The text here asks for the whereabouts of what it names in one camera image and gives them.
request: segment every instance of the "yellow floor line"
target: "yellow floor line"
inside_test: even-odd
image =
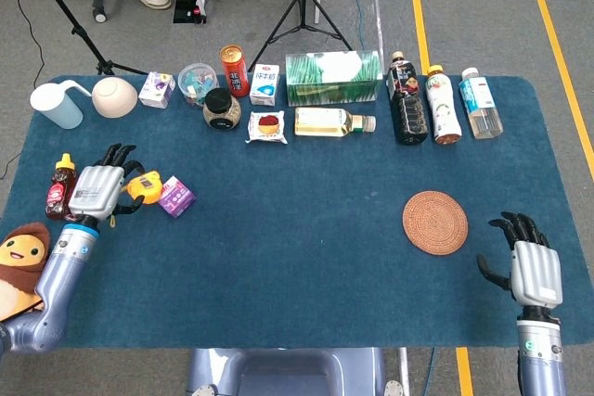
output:
[[[429,48],[427,46],[425,21],[423,19],[423,9],[420,0],[412,0],[412,8],[417,27],[417,40],[419,41],[420,69],[423,74],[427,74],[431,64],[429,62]],[[461,396],[472,396],[471,364],[468,359],[468,350],[465,347],[456,348],[456,358],[458,360],[460,394]]]
[[[429,71],[429,49],[427,48],[427,37],[425,35],[425,21],[423,20],[423,8],[420,0],[412,0],[412,9],[415,14],[415,25],[417,26],[417,40],[419,41],[420,69],[423,74]]]
[[[557,62],[557,68],[559,69],[559,74],[561,75],[563,82],[563,88],[565,89],[565,95],[567,96],[567,102],[569,103],[569,108],[572,111],[572,116],[574,117],[575,129],[577,129],[577,135],[579,136],[579,140],[582,143],[582,149],[584,150],[584,155],[586,156],[586,162],[588,163],[588,167],[590,169],[590,175],[592,180],[594,180],[594,150],[592,149],[592,143],[590,142],[590,138],[588,136],[588,130],[586,128],[586,124],[584,123],[584,118],[582,117],[582,110],[580,109],[579,103],[577,102],[577,97],[575,96],[574,85],[572,84],[572,79],[569,76],[569,70],[567,70],[567,65],[565,64],[565,58],[563,57],[563,52],[561,51],[561,46],[559,45],[559,39],[557,39],[557,33],[555,32],[555,27],[553,26],[553,21],[550,17],[547,1],[536,1],[538,2],[542,19],[545,22],[545,28],[547,29],[547,35],[549,36],[550,47],[553,50],[553,55],[555,56],[555,61]]]
[[[458,378],[460,381],[460,394],[462,396],[472,396],[472,376],[471,361],[468,358],[468,349],[466,347],[456,348],[456,360],[458,361]]]

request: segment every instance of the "yellow tape measure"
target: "yellow tape measure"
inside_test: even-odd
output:
[[[132,199],[136,199],[141,195],[145,196],[142,204],[153,204],[159,201],[162,189],[163,184],[157,171],[150,171],[137,176],[125,186],[126,192]]]

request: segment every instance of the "small juice box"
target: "small juice box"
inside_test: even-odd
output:
[[[181,181],[172,176],[163,185],[159,204],[161,204],[161,207],[164,208],[172,217],[177,218],[195,200],[196,196],[192,194],[192,191],[189,190]]]
[[[175,79],[171,74],[151,71],[140,90],[138,99],[145,106],[167,109],[169,98],[175,89]]]
[[[250,100],[254,106],[273,106],[277,97],[278,65],[256,64],[253,72]]]

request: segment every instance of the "table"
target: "table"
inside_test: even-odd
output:
[[[87,89],[99,79],[70,78]],[[136,89],[144,81],[125,79]],[[102,228],[65,346],[512,346],[520,309],[481,277],[475,257],[506,273],[507,243],[487,221],[524,212],[559,249],[565,302],[554,313],[564,343],[588,342],[592,284],[535,91],[517,77],[488,81],[504,134],[473,139],[456,92],[464,135],[451,147],[397,145],[383,87],[376,102],[345,105],[375,115],[375,134],[307,138],[292,134],[281,82],[275,109],[286,110],[287,145],[243,142],[247,98],[239,127],[217,132],[178,90],[168,109],[138,104],[119,120],[71,91],[84,121],[64,131],[33,115],[0,233],[45,220],[63,151],[81,168],[112,143],[137,144],[130,159],[174,174],[198,200],[177,220],[150,206]],[[414,248],[402,231],[405,203],[427,189],[455,198],[469,219],[465,246],[444,258]],[[56,239],[61,224],[48,226]]]

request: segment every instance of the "gray floor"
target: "gray floor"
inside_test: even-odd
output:
[[[150,11],[136,0],[106,0],[110,20],[95,24],[91,0],[65,0],[105,57],[144,70],[178,72],[203,61],[220,69],[217,50],[237,42],[248,57],[255,53],[289,0],[209,0],[209,23],[203,27],[172,25],[172,11]],[[353,46],[359,47],[353,0],[323,0]],[[588,266],[594,265],[592,178],[562,89],[536,0],[422,0],[432,62],[449,72],[476,65],[489,74],[520,74],[536,87],[549,135],[562,172],[567,196]],[[594,78],[590,54],[594,34],[594,0],[548,0],[575,92],[594,137]],[[83,42],[72,37],[71,25],[52,0],[22,0],[35,35],[44,48],[41,81],[62,73],[89,73],[96,62]],[[365,37],[378,46],[373,0],[361,0]],[[28,96],[39,67],[15,0],[0,0],[0,164],[18,153],[29,124]],[[290,16],[296,20],[296,14]],[[411,0],[381,0],[383,47],[397,48],[419,62]],[[271,46],[262,61],[283,64],[283,56],[312,49],[340,49],[321,35],[301,32]],[[0,183],[4,208],[14,165]],[[430,349],[410,349],[412,394],[422,394]],[[517,395],[515,351],[471,349],[474,394]],[[570,394],[594,395],[591,345],[566,349]],[[0,394],[182,394],[188,351],[61,350],[47,356],[5,358],[0,366]],[[387,351],[391,377],[397,377],[394,352]],[[440,349],[430,395],[459,394],[456,354]]]

